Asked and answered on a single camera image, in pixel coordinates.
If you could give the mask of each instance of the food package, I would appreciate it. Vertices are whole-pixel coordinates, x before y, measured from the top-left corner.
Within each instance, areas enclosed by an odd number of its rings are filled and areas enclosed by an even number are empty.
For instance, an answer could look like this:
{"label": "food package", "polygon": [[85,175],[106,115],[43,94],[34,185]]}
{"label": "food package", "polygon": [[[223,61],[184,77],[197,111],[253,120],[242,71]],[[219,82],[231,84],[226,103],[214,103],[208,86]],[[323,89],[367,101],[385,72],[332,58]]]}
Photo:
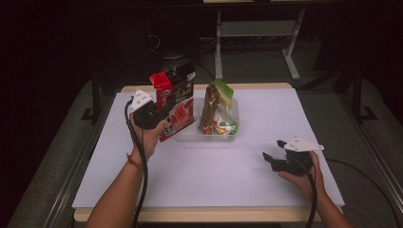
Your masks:
{"label": "food package", "polygon": [[235,135],[238,131],[238,123],[234,120],[232,114],[234,90],[222,79],[216,79],[214,85],[220,94],[220,102],[213,116],[214,128],[221,135]]}
{"label": "food package", "polygon": [[213,117],[219,104],[220,93],[213,83],[210,83],[205,90],[204,107],[201,113],[199,129],[204,135],[213,134]]}
{"label": "food package", "polygon": [[185,64],[171,70],[154,74],[150,81],[156,88],[157,107],[170,109],[169,127],[160,136],[160,142],[194,122],[193,91],[196,69],[193,64]]}

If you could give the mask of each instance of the white tabletop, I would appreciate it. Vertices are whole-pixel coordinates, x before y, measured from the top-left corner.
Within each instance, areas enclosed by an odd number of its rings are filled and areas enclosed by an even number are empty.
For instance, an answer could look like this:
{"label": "white tabletop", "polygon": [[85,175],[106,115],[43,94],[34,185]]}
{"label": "white tabletop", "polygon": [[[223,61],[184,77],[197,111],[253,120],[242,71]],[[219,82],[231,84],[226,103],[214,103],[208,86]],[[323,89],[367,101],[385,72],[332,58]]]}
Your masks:
{"label": "white tabletop", "polygon": [[[118,93],[94,150],[76,199],[75,209],[90,209],[112,183],[131,151],[124,108],[130,93]],[[203,98],[204,91],[195,91]],[[295,186],[271,170],[261,152],[277,159],[285,152],[277,140],[298,136],[317,143],[292,88],[236,89],[240,128],[232,142],[158,143],[148,162],[147,208],[309,208]],[[321,151],[320,167],[329,196],[344,205]]]}

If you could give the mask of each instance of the gray floor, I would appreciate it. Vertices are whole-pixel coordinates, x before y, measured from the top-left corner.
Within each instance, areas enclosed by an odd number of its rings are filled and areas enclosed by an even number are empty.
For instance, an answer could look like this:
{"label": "gray floor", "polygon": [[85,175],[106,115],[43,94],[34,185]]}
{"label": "gray floor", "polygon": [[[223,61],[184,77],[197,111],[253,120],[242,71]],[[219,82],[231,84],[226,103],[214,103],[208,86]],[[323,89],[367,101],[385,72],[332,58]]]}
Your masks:
{"label": "gray floor", "polygon": [[[280,50],[287,42],[261,41],[244,52],[223,54],[223,75],[227,83],[273,83],[285,82],[301,86],[323,72],[312,71],[320,42],[298,41],[293,57],[301,76],[293,81],[289,75]],[[167,62],[169,66],[180,65],[186,60]],[[214,73],[213,54],[201,56],[200,64]],[[208,83],[211,78],[202,67],[197,67],[198,84]],[[336,77],[308,91],[299,91],[298,96],[306,116],[326,149],[327,159],[347,162],[369,176],[393,204],[393,209],[403,222],[403,215],[396,203],[399,200],[400,184],[403,183],[400,165],[403,158],[403,128],[383,104],[376,88],[364,81],[362,104],[369,106],[377,121],[359,124],[350,114],[351,92],[335,94],[331,87]],[[58,134],[54,138],[29,189],[11,219],[13,227],[83,227],[72,218],[70,207],[74,194],[85,173],[89,156],[103,121],[106,118],[112,97],[103,96],[103,116],[96,124],[83,121],[85,110],[91,107],[90,82],[83,87],[72,105]],[[346,206],[346,217],[356,227],[396,227],[393,211],[380,191],[353,168],[328,161],[339,185]],[[170,227],[270,227],[269,224],[171,224]],[[303,223],[281,224],[281,227],[304,227]],[[322,227],[316,222],[314,227]]]}

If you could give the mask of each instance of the finger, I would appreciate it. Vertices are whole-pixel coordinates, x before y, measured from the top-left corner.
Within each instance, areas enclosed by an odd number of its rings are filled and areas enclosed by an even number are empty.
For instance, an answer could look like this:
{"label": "finger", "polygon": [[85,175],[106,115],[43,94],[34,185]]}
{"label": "finger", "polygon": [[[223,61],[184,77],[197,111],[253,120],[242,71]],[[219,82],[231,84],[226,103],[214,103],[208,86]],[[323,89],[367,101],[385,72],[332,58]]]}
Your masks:
{"label": "finger", "polygon": [[278,172],[278,175],[280,177],[282,177],[283,179],[285,179],[286,181],[291,182],[292,184],[297,184],[300,179],[300,177],[297,177],[295,175],[292,175],[292,174],[284,172],[284,171]]}
{"label": "finger", "polygon": [[310,154],[311,154],[312,162],[314,163],[314,165],[316,167],[319,167],[319,156],[317,155],[317,153],[315,153],[314,151],[311,151]]}
{"label": "finger", "polygon": [[167,120],[162,120],[160,121],[157,126],[155,127],[156,131],[158,134],[163,132],[166,128],[168,127],[168,121]]}

